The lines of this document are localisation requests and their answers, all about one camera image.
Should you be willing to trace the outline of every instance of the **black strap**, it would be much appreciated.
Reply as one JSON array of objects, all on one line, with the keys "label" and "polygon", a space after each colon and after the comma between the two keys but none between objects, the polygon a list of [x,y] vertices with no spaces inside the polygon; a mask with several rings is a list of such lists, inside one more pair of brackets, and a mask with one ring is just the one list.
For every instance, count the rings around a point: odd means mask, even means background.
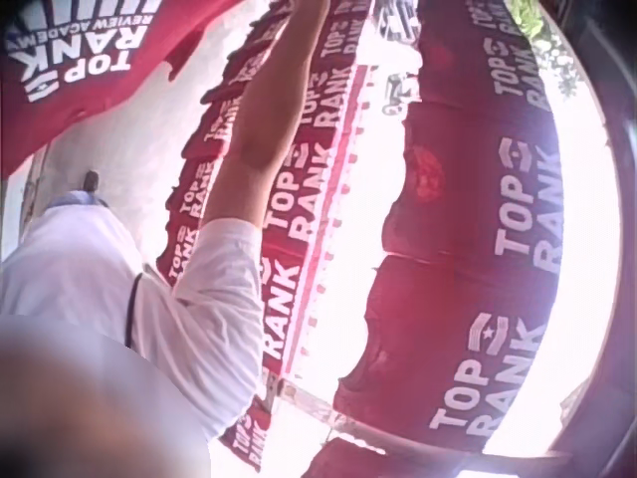
[{"label": "black strap", "polygon": [[126,336],[124,338],[123,344],[129,349],[132,349],[132,321],[134,319],[135,313],[135,297],[137,296],[137,286],[139,285],[141,276],[143,276],[143,272],[140,272],[137,277],[135,277],[135,282],[132,283],[132,290],[130,291],[130,297],[128,298],[128,312],[126,313]]}]

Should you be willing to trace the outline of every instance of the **white shirt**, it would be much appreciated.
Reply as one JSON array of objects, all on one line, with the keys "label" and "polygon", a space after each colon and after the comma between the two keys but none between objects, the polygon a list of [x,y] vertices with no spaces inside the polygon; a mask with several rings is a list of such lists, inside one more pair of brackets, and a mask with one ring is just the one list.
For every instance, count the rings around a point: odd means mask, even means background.
[{"label": "white shirt", "polygon": [[[260,381],[261,238],[248,222],[212,221],[172,290],[148,274],[138,286],[133,348],[186,396],[208,439],[246,411]],[[0,314],[65,321],[123,344],[141,270],[132,237],[110,210],[55,207],[2,264]]]}]

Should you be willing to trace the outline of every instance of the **white sleeve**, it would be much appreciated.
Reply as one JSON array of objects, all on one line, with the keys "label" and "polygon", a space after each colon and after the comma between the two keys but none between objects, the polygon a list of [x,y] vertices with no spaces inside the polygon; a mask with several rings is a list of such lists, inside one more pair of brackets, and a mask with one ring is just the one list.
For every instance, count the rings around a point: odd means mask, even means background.
[{"label": "white sleeve", "polygon": [[212,221],[172,295],[156,283],[140,284],[138,352],[188,398],[208,439],[245,413],[261,379],[261,238],[248,222]]}]

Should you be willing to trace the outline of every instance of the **red t-shirt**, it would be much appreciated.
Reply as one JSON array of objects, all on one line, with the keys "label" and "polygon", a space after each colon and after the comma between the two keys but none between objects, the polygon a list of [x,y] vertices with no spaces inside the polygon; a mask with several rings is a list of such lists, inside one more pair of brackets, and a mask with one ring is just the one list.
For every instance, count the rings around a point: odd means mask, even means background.
[{"label": "red t-shirt", "polygon": [[164,59],[179,70],[203,28],[239,2],[33,2],[4,38],[2,177],[74,122],[126,100]]}]

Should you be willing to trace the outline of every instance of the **top rank logo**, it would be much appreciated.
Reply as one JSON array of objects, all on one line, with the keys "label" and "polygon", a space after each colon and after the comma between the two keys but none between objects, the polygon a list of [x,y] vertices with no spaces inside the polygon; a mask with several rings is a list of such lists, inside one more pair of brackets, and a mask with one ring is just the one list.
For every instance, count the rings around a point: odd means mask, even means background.
[{"label": "top rank logo", "polygon": [[61,84],[130,70],[130,52],[141,45],[162,0],[53,0],[49,15],[44,2],[26,7],[4,38],[9,57],[24,66],[30,103]]}]

